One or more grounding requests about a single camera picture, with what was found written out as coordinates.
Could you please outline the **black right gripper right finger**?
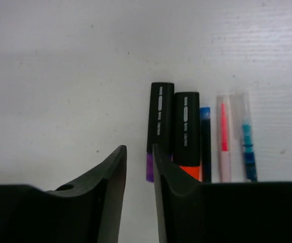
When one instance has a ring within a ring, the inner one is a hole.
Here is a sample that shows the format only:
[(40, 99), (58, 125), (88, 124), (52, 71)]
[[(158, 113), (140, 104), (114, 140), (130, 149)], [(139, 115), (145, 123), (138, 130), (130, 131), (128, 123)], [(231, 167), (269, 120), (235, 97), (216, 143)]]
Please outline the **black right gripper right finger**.
[(292, 242), (292, 182), (202, 183), (153, 145), (160, 242)]

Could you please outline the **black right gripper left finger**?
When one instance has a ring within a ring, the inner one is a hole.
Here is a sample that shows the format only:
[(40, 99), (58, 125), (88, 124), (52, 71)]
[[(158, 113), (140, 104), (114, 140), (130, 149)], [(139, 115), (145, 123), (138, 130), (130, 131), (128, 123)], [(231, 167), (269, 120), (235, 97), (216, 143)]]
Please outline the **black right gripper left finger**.
[(0, 185), (0, 242), (117, 242), (127, 148), (56, 190)]

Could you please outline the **purple highlighter marker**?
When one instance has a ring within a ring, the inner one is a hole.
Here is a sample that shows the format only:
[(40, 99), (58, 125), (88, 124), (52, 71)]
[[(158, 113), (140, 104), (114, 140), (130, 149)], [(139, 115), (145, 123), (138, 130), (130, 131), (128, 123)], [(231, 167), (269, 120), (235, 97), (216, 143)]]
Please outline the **purple highlighter marker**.
[(168, 156), (172, 155), (174, 94), (173, 83), (151, 84), (146, 147), (146, 181), (148, 182), (154, 181), (152, 145), (158, 144)]

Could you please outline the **teal pen clear cap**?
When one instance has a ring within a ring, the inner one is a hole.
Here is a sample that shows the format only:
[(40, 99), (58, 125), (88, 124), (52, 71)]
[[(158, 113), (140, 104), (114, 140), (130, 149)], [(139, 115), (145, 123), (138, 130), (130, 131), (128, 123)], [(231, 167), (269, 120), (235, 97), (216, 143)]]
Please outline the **teal pen clear cap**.
[(250, 102), (247, 92), (230, 95), (234, 137), (239, 140), (246, 180), (257, 182)]

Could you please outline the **orange highlighter marker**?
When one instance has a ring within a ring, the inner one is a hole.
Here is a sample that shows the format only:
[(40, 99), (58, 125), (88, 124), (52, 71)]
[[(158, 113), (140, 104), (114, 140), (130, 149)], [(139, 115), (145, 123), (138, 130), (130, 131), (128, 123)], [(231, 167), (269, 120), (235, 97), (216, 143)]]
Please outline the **orange highlighter marker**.
[(174, 99), (173, 162), (201, 180), (199, 93), (177, 92)]

